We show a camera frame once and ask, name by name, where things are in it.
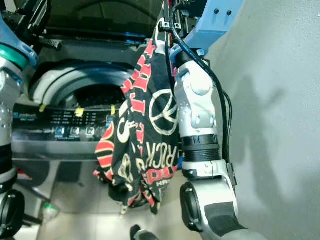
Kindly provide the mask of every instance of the tiled floor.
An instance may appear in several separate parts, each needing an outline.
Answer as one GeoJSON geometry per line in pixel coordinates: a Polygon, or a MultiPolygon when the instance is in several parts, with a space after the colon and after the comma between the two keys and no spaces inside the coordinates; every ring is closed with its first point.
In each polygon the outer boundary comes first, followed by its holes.
{"type": "Polygon", "coordinates": [[[158,215],[143,207],[120,216],[119,205],[108,196],[108,186],[92,177],[91,168],[91,163],[82,164],[77,182],[55,183],[52,201],[62,212],[41,227],[37,240],[129,240],[135,224],[160,240],[201,239],[182,222],[179,191],[185,179],[180,172],[171,181],[158,215]]]}

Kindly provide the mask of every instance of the washing machine drum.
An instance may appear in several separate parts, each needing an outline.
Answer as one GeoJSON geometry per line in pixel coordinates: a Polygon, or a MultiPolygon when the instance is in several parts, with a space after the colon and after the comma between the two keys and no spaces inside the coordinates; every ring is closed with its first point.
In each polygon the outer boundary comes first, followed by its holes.
{"type": "Polygon", "coordinates": [[[73,61],[44,73],[31,87],[35,104],[16,104],[16,160],[96,161],[97,142],[125,100],[120,86],[133,70],[117,63],[73,61]]]}

